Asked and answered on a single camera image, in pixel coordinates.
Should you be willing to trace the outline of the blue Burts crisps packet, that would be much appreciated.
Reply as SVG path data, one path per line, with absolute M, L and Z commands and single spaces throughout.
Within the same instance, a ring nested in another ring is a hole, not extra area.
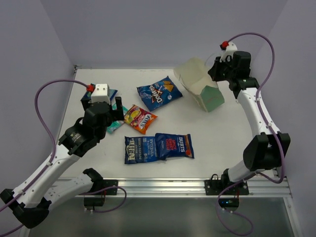
M 83 95 L 83 97 L 90 97 L 91 98 L 91 103 L 94 103 L 94 102 L 104 102 L 105 100 L 103 99 L 103 96 L 99 97 L 97 95 L 92 95 L 93 93 L 93 90 L 95 89 L 95 84 L 91 83 L 89 85 L 89 89 L 86 90 L 85 94 Z M 111 102 L 112 99 L 115 97 L 117 93 L 117 90 L 115 89 L 108 89 L 108 97 L 109 97 L 109 101 Z

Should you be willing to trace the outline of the green mint snack packet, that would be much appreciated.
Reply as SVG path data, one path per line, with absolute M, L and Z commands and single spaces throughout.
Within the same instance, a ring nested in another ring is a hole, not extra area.
M 117 109 L 116 103 L 112 104 L 112 108 L 114 110 Z M 122 108 L 123 108 L 123 114 L 125 115 L 127 113 L 128 109 L 124 106 Z M 109 134 L 113 134 L 114 131 L 116 131 L 118 128 L 120 128 L 123 124 L 124 124 L 123 120 L 114 121 L 114 122 L 112 122 L 112 124 L 109 127 L 107 127 L 107 132 Z

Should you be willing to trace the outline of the green printed paper bag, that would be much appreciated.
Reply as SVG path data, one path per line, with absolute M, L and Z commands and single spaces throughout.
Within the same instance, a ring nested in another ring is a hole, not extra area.
M 209 69 L 205 62 L 197 57 L 173 68 L 174 76 L 206 112 L 211 112 L 225 103 L 218 83 L 208 74 Z

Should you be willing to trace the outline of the orange snack packet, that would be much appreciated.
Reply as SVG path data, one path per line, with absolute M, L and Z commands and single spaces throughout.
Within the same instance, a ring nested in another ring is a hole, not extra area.
M 158 116 L 133 105 L 124 115 L 124 122 L 137 130 L 141 134 L 146 134 L 149 126 L 158 118 Z

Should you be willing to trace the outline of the blue cookie snack packet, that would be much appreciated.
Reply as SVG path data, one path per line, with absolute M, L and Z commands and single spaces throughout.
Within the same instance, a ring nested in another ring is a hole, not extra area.
M 183 96 L 169 76 L 151 85 L 137 87 L 137 92 L 150 112 Z

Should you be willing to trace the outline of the blue white snack packet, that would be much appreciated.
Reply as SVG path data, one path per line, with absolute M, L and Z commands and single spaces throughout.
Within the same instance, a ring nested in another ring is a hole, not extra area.
M 124 164 L 158 161 L 154 136 L 125 137 Z

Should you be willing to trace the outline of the dark blue red snack packet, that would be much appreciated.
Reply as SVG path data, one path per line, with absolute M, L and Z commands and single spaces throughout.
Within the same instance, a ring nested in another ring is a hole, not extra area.
M 156 133 L 155 142 L 158 158 L 195 158 L 190 134 L 177 135 Z

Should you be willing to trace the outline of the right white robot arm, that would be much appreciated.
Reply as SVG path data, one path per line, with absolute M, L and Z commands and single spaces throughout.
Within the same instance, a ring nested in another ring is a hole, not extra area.
M 224 171 L 220 181 L 222 192 L 231 194 L 237 182 L 262 174 L 264 170 L 281 168 L 281 183 L 284 179 L 285 155 L 290 145 L 290 136 L 275 125 L 263 102 L 256 78 L 250 76 L 251 55 L 245 51 L 225 50 L 215 58 L 208 71 L 215 82 L 227 81 L 229 89 L 242 106 L 248 119 L 252 140 L 243 151 L 242 161 Z

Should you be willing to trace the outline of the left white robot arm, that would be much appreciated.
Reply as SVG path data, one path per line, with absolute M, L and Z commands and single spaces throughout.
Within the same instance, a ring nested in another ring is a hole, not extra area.
M 39 225 L 49 212 L 77 195 L 103 194 L 103 177 L 93 168 L 66 183 L 54 187 L 59 177 L 106 135 L 107 127 L 123 120 L 123 106 L 116 97 L 116 109 L 106 102 L 95 102 L 85 109 L 84 116 L 68 128 L 52 154 L 21 185 L 5 189 L 0 198 L 12 210 L 16 219 L 28 229 Z

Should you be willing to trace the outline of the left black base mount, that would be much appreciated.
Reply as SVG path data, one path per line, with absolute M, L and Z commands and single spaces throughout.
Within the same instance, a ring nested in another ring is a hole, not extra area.
M 100 191 L 101 189 L 117 186 L 119 184 L 119 181 L 116 179 L 104 179 L 93 168 L 85 169 L 83 171 L 83 174 L 88 175 L 88 177 L 92 181 L 92 187 L 88 191 L 88 193 Z M 96 197 L 85 197 L 83 199 L 83 205 L 85 208 L 92 208 L 93 210 L 95 210 L 96 207 L 102 207 L 104 205 L 106 195 L 115 196 L 117 194 L 117 191 L 117 188 L 113 188 L 96 193 Z

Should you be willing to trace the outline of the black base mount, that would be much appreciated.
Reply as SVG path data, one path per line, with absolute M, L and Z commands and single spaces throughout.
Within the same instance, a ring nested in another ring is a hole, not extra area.
M 236 211 L 239 207 L 240 196 L 249 195 L 248 184 L 242 181 L 239 184 L 229 180 L 228 174 L 223 173 L 221 177 L 213 174 L 209 179 L 204 180 L 205 194 L 207 196 L 232 196 L 220 197 L 218 204 L 221 208 L 229 211 Z
M 92 181 L 92 187 L 88 191 L 88 193 L 100 191 L 101 189 L 117 186 L 119 184 L 119 181 L 116 179 L 104 179 L 93 168 L 85 169 L 83 171 L 83 174 L 88 175 L 88 177 Z M 106 195 L 115 196 L 117 194 L 117 191 L 117 188 L 113 188 L 96 193 L 96 197 L 85 197 L 83 199 L 83 205 L 85 208 L 92 208 L 93 210 L 95 210 L 96 207 L 102 207 L 104 205 Z

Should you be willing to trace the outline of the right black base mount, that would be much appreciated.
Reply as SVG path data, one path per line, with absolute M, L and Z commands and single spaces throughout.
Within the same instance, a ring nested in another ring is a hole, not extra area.
M 242 181 L 239 184 L 229 180 L 228 174 L 223 173 L 221 177 L 213 174 L 209 179 L 204 180 L 205 194 L 207 196 L 232 196 L 220 197 L 218 204 L 221 208 L 229 211 L 236 211 L 239 207 L 240 196 L 249 195 L 248 184 Z

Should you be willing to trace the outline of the aluminium mounting rail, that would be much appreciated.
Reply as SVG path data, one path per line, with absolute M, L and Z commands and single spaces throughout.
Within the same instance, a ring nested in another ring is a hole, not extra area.
M 132 198 L 215 198 L 205 184 L 206 178 L 118 178 L 118 185 L 124 188 Z M 262 177 L 247 181 L 239 191 L 232 192 L 231 197 L 246 198 L 289 198 L 289 184 L 284 180 L 274 184 Z

